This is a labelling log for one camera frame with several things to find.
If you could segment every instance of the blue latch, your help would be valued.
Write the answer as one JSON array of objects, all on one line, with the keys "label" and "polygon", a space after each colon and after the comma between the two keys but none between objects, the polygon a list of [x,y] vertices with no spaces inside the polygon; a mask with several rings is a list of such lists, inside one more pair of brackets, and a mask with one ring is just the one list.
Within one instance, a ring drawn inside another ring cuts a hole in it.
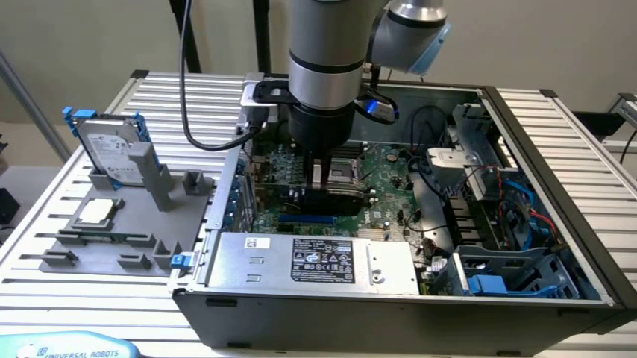
[{"label": "blue latch", "polygon": [[98,111],[97,110],[78,110],[74,114],[74,118],[79,119],[91,119],[95,116],[98,116]]},{"label": "blue latch", "polygon": [[170,259],[172,269],[188,269],[190,267],[190,255],[173,255]]},{"label": "blue latch", "polygon": [[507,286],[503,276],[477,274],[469,279],[469,290],[475,295],[507,295]]},{"label": "blue latch", "polygon": [[71,112],[73,112],[73,107],[66,107],[62,110],[62,114],[65,114],[65,123],[67,124],[69,129],[71,130],[73,136],[78,138],[78,127],[75,123],[73,122]]}]

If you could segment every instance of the sticker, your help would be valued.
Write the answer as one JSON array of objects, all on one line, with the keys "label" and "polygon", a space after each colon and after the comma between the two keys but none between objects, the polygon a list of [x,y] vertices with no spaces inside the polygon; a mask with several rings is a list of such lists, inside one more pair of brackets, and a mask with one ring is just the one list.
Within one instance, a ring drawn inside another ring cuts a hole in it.
[{"label": "sticker", "polygon": [[352,241],[296,239],[292,279],[297,282],[356,283]]},{"label": "sticker", "polygon": [[246,237],[245,248],[270,248],[269,237]]},{"label": "sticker", "polygon": [[107,175],[123,184],[142,185],[138,165],[129,159],[129,143],[119,136],[89,134],[97,159]]}]

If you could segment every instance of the warning label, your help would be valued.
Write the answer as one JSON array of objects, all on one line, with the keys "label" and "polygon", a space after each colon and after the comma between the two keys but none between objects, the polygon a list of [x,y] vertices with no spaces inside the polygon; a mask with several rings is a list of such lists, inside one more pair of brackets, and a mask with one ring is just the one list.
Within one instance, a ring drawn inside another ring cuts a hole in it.
[{"label": "warning label", "polygon": [[292,279],[297,282],[354,283],[352,241],[296,239]]}]

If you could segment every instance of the power cable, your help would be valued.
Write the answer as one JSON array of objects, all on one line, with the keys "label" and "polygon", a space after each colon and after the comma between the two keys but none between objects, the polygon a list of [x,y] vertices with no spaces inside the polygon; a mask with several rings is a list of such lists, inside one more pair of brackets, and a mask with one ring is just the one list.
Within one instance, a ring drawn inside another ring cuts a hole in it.
[{"label": "power cable", "polygon": [[637,134],[637,130],[634,132],[634,134],[631,135],[631,138],[627,141],[627,146],[624,147],[624,151],[622,152],[620,164],[624,164],[624,157],[627,157],[628,147],[631,147],[631,143],[634,139],[636,138],[636,134]]},{"label": "power cable", "polygon": [[205,151],[228,151],[232,148],[236,148],[240,145],[244,145],[249,140],[252,140],[257,134],[261,132],[261,125],[264,124],[262,118],[254,121],[254,124],[250,126],[249,132],[246,135],[241,136],[236,140],[220,145],[208,145],[200,142],[190,132],[189,125],[189,110],[186,108],[186,26],[190,22],[190,9],[193,7],[193,0],[186,0],[186,6],[184,11],[184,23],[182,23],[182,36],[180,38],[180,104],[182,107],[182,124],[184,124],[184,133],[189,139],[190,144],[197,148],[204,149]]}]

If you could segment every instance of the gray pole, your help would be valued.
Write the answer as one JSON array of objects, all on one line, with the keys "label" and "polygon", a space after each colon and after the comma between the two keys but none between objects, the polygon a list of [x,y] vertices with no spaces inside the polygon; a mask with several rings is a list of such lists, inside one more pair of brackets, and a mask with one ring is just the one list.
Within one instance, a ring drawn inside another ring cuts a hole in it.
[{"label": "gray pole", "polygon": [[0,76],[7,82],[7,85],[11,88],[11,92],[17,96],[18,101],[21,102],[22,106],[25,107],[27,113],[34,120],[38,129],[42,132],[42,135],[50,142],[51,147],[57,151],[58,156],[61,157],[62,161],[66,162],[67,159],[71,157],[71,151],[62,140],[61,134],[58,134],[57,129],[53,127],[45,113],[41,110],[35,100],[31,98],[30,91],[25,87],[21,82],[21,78],[18,77],[17,72],[11,68],[10,61],[7,60],[5,53],[0,49]]}]

